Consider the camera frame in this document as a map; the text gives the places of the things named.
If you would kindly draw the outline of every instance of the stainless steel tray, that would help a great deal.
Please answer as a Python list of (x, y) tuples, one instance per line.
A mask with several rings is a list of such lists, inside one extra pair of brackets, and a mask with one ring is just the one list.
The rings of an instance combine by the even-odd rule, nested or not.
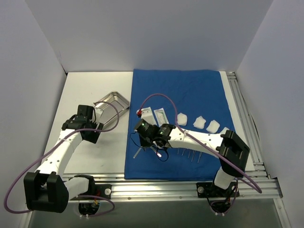
[[(114, 105), (119, 112), (119, 116), (122, 116), (130, 107), (130, 102), (117, 91), (110, 92), (96, 103), (100, 101), (107, 101)], [(95, 109), (100, 109), (102, 111), (99, 122), (104, 124), (104, 129), (117, 119), (116, 111), (108, 104), (96, 104)]]

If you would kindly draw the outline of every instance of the white wall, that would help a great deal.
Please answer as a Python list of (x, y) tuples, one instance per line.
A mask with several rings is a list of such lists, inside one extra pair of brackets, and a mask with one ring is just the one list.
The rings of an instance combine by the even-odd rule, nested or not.
[(304, 224), (304, 1), (274, 0), (237, 77), (292, 226)]
[[(26, 3), (0, 1), (0, 199), (44, 152), (65, 78)], [(9, 206), (24, 209), (23, 181), (11, 194)], [(1, 206), (1, 227), (18, 227), (20, 216)]]
[(67, 72), (236, 70), (272, 0), (26, 0)]

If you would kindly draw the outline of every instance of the metal rod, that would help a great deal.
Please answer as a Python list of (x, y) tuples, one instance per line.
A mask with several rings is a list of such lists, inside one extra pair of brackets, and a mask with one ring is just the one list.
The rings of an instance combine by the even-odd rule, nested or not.
[(195, 152), (196, 152), (196, 151), (193, 151), (193, 155), (192, 155), (192, 160), (191, 160), (191, 162), (193, 162), (193, 158), (194, 158), (194, 156), (195, 156)]
[(156, 149), (154, 149), (153, 147), (150, 148), (156, 153), (157, 156), (159, 156), (160, 158), (162, 157), (161, 154), (156, 151)]
[(136, 156), (138, 155), (138, 153), (141, 151), (141, 147), (138, 149), (138, 151), (136, 152), (136, 154), (133, 156), (133, 158), (136, 158)]
[(199, 155), (200, 155), (200, 156), (199, 156), (198, 163), (200, 162), (200, 157), (201, 157), (202, 153), (203, 153), (203, 152), (199, 152)]

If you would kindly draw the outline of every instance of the blue towel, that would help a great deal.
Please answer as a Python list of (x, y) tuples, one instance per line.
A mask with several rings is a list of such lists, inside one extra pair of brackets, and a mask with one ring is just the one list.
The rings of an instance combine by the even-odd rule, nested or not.
[[(138, 147), (130, 140), (130, 133), (134, 132), (136, 123), (140, 120), (136, 111), (144, 99), (155, 93), (163, 93), (175, 103), (178, 113), (188, 117), (184, 129), (208, 133), (206, 128), (212, 120), (219, 124), (220, 132), (224, 127), (234, 130), (222, 80), (218, 71), (194, 70), (138, 70), (133, 73), (132, 95), (128, 128), (128, 141), (125, 158), (124, 177), (126, 179), (159, 179), (171, 181), (210, 181), (213, 180), (220, 163), (217, 158), (203, 153), (200, 161), (199, 152), (195, 153), (193, 162), (192, 153), (188, 159), (189, 150), (181, 155), (183, 149), (168, 149), (169, 159), (166, 162), (158, 160), (156, 154), (149, 148), (143, 149), (134, 159)], [(170, 124), (174, 124), (174, 109), (164, 97), (150, 98), (144, 107), (155, 109), (164, 108)], [(203, 130), (193, 126), (196, 118), (203, 116), (207, 120)], [(132, 138), (139, 145), (139, 136)]]

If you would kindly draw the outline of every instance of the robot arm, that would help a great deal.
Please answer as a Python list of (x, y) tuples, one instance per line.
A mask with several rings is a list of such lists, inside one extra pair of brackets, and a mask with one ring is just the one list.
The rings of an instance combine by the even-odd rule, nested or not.
[(92, 121), (94, 108), (79, 105), (77, 114), (67, 120), (60, 132), (57, 143), (59, 147), (36, 169), (24, 177), (24, 189), (27, 207), (30, 210), (41, 210), (61, 213), (70, 199), (84, 193), (95, 194), (95, 181), (92, 176), (77, 175), (63, 182), (62, 175), (76, 147), (83, 141), (96, 143), (98, 132), (77, 132), (74, 130), (93, 128), (102, 130), (103, 124)]
[[(167, 148), (186, 148), (199, 152), (208, 153), (214, 156), (205, 147), (202, 147), (196, 141), (183, 134), (176, 126), (163, 124), (161, 127), (151, 125), (144, 119), (141, 119), (135, 126), (135, 131), (140, 136), (141, 146), (155, 145), (159, 149)], [(225, 134), (206, 134), (194, 131), (187, 131), (207, 147), (218, 151), (222, 156), (234, 163), (241, 170), (245, 171), (247, 159), (249, 156), (249, 147), (233, 131), (226, 131)], [(221, 167), (218, 170), (214, 185), (226, 190), (230, 183), (236, 177), (243, 177), (231, 166), (220, 160)]]

